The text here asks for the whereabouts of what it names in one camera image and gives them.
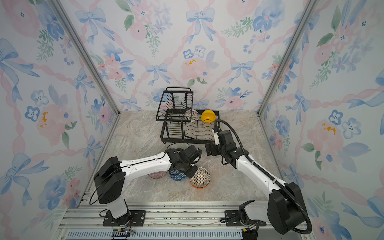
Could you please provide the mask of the blue patterned bowl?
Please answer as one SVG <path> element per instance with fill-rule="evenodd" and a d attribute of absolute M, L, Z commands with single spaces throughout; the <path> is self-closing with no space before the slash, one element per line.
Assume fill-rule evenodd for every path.
<path fill-rule="evenodd" d="M 184 173 L 181 173 L 178 170 L 169 170 L 170 178 L 176 182 L 184 181 L 187 176 Z"/>

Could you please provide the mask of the orange dotted patterned bowl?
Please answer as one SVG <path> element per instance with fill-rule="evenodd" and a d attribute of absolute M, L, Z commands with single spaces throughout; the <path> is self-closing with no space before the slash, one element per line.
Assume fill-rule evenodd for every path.
<path fill-rule="evenodd" d="M 211 181 L 211 175 L 206 168 L 198 167 L 195 175 L 190 178 L 191 185 L 196 189 L 204 189 Z"/>

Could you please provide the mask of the pink patterned bowl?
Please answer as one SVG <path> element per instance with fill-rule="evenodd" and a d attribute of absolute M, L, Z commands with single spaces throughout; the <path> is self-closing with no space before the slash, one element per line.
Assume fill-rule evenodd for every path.
<path fill-rule="evenodd" d="M 168 172 L 167 171 L 160 171 L 160 172 L 155 172 L 155 173 L 151 173 L 149 174 L 149 177 L 152 178 L 152 179 L 161 179 L 163 178 Z"/>

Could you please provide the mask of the yellow bowl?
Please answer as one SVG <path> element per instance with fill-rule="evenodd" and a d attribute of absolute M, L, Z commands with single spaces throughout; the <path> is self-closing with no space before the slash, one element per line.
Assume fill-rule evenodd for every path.
<path fill-rule="evenodd" d="M 211 110 L 205 110 L 201 114 L 201 120 L 204 123 L 213 123 L 217 119 L 216 114 Z"/>

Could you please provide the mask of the white red patterned bowl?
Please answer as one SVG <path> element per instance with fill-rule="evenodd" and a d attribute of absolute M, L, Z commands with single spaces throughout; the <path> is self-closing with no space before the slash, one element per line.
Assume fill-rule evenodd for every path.
<path fill-rule="evenodd" d="M 185 117 L 191 122 L 197 122 L 200 118 L 200 115 L 196 110 L 189 109 L 185 112 Z"/>

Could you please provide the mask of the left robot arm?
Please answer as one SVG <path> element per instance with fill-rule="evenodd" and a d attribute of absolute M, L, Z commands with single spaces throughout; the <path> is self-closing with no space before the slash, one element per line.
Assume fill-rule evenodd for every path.
<path fill-rule="evenodd" d="M 123 161 L 109 158 L 94 175 L 97 201 L 107 206 L 107 213 L 114 220 L 129 215 L 129 208 L 122 196 L 123 186 L 132 180 L 153 174 L 177 170 L 192 178 L 201 159 L 202 151 L 195 146 L 186 149 L 166 149 L 157 155 L 136 160 Z"/>

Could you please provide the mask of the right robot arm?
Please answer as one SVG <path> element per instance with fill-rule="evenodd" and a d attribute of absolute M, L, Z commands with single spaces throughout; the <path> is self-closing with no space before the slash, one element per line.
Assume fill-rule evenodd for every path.
<path fill-rule="evenodd" d="M 237 135 L 229 130 L 213 129 L 215 138 L 211 144 L 212 156 L 220 155 L 222 165 L 231 165 L 245 174 L 268 197 L 266 204 L 249 200 L 239 206 L 238 219 L 247 230 L 258 229 L 262 222 L 269 223 L 280 234 L 289 231 L 302 235 L 312 232 L 309 218 L 299 186 L 277 178 L 234 141 Z"/>

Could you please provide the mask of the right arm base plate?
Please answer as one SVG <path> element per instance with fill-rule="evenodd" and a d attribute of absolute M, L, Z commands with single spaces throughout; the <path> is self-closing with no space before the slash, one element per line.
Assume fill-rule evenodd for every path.
<path fill-rule="evenodd" d="M 224 211 L 225 217 L 221 218 L 220 223 L 225 224 L 227 227 L 252 227 L 260 222 L 261 227 L 266 227 L 267 223 L 259 220 L 251 220 L 246 217 L 245 213 L 240 213 L 239 210 L 226 210 Z"/>

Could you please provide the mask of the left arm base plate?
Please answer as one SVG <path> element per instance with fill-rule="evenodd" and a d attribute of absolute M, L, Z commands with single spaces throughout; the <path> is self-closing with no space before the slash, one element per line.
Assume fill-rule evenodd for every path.
<path fill-rule="evenodd" d="M 106 212 L 104 216 L 103 226 L 104 227 L 142 227 L 146 218 L 146 211 L 144 210 L 133 210 L 128 211 L 127 214 L 123 215 L 120 218 L 115 219 L 112 216 L 110 210 Z"/>

